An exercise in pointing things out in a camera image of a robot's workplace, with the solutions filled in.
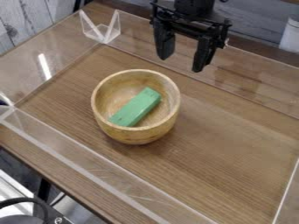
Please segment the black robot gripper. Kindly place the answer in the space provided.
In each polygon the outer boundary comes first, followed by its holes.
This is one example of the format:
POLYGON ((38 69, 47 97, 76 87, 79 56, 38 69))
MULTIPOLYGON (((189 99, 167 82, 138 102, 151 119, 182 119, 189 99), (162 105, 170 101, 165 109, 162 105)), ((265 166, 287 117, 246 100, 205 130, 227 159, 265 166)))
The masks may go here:
POLYGON ((157 54, 167 60, 175 50, 175 34, 199 38, 193 71, 211 63, 217 48, 229 44, 231 20, 214 10, 217 0, 151 0, 157 54))

